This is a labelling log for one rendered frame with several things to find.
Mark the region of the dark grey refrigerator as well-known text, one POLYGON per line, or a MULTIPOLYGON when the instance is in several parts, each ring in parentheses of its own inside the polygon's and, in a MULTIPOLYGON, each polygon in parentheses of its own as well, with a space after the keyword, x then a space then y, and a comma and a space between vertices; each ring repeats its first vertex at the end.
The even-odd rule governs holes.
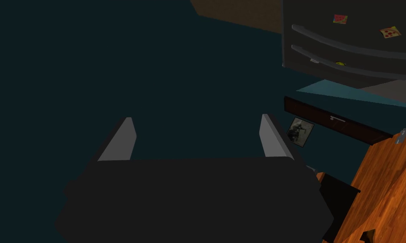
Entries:
POLYGON ((406 0, 281 0, 283 65, 357 89, 406 85, 406 0))

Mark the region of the orange wooden cabinet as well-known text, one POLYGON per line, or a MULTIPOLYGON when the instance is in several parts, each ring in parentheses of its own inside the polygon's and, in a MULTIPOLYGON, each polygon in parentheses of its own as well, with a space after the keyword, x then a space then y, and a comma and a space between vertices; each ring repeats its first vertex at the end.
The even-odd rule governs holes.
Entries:
POLYGON ((338 231, 334 243, 344 243, 375 210, 406 169, 406 137, 400 134, 369 146, 351 183, 360 190, 338 231))

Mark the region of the dark brown wall shelf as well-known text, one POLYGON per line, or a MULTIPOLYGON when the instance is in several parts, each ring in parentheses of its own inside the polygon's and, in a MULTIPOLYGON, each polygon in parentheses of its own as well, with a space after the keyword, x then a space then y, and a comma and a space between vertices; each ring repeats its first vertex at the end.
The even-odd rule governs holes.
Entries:
POLYGON ((342 117, 291 97, 283 99, 284 110, 300 118, 324 126, 368 145, 393 138, 392 134, 342 117))

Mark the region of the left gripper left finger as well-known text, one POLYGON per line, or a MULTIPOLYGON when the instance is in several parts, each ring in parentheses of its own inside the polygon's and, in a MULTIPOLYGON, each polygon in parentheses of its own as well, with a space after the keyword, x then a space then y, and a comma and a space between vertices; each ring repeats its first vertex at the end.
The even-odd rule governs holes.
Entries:
POLYGON ((130 160, 136 138, 132 118, 121 119, 102 146, 97 161, 130 160))

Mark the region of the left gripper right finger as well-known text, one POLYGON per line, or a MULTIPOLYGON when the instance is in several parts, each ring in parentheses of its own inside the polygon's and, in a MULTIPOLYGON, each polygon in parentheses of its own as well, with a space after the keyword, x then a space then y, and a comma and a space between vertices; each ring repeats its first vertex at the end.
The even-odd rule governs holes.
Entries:
POLYGON ((262 115, 259 137, 266 157, 289 157, 294 159, 289 139, 274 115, 262 115))

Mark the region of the grey framed wall picture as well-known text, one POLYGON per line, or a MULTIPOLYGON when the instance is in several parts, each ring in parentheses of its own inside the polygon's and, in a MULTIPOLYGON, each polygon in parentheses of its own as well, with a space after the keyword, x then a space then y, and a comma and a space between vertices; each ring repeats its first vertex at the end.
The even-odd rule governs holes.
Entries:
POLYGON ((313 123, 295 117, 287 131, 287 136, 293 144, 304 147, 313 128, 313 123))

